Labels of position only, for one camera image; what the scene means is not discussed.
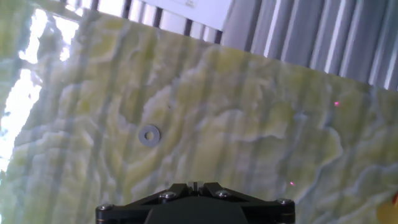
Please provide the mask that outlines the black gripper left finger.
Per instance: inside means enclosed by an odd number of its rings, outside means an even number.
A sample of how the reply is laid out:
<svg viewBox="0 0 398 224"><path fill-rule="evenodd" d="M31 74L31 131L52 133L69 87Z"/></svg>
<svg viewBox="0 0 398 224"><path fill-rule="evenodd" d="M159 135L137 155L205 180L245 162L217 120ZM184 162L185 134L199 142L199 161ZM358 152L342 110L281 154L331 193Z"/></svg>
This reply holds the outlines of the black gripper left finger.
<svg viewBox="0 0 398 224"><path fill-rule="evenodd" d="M168 189L162 190L138 201L127 205L103 203L95 209L96 224L114 224L133 221L144 223L149 212L157 205L173 202L193 196L196 192L196 182L187 184L172 184Z"/></svg>

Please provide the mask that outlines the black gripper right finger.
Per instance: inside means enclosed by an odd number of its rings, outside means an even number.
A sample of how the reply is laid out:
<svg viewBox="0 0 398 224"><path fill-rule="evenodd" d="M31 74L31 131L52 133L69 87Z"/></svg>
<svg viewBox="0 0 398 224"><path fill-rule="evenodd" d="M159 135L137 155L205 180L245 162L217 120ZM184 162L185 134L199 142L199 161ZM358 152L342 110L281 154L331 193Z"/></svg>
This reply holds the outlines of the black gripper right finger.
<svg viewBox="0 0 398 224"><path fill-rule="evenodd" d="M237 205L249 223L295 223L295 202L292 199L265 201L222 187L217 182L195 182L195 193Z"/></svg>

